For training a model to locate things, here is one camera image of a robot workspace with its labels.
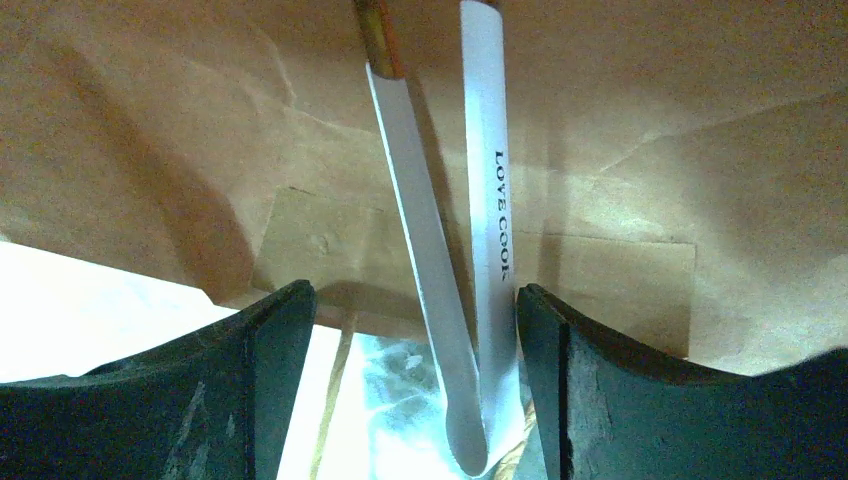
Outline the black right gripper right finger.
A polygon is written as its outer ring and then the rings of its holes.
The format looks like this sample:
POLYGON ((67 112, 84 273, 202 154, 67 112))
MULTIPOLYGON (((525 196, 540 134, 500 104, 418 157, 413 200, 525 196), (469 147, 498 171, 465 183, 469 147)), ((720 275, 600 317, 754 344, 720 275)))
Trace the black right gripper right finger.
POLYGON ((673 357, 539 285, 517 296, 532 479, 843 479, 847 352, 755 376, 673 357))

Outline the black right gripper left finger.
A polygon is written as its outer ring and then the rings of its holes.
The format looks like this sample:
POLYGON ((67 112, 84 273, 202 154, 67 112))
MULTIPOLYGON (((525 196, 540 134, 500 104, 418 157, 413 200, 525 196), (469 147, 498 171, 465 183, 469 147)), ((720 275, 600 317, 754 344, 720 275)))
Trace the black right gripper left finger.
POLYGON ((297 280, 81 376, 1 387, 5 479, 273 479, 316 313, 297 280))

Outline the metal tongs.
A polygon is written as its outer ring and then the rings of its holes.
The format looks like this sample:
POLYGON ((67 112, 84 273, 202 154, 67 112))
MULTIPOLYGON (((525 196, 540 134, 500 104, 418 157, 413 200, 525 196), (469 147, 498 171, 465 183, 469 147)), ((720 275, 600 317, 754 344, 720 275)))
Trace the metal tongs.
POLYGON ((358 1, 366 76, 444 402, 450 454, 486 476, 523 437, 504 19, 459 5, 469 251, 450 245, 388 5, 358 1))

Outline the red brown paper bag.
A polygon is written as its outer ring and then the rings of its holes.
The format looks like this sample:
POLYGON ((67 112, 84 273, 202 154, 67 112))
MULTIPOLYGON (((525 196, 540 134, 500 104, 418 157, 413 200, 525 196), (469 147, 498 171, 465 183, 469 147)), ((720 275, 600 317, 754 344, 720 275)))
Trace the red brown paper bag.
MULTIPOLYGON (((519 279, 712 367, 847 342, 847 5, 508 1, 519 279)), ((348 1, 5 1, 1 235, 203 289, 284 195, 407 264, 348 1)))

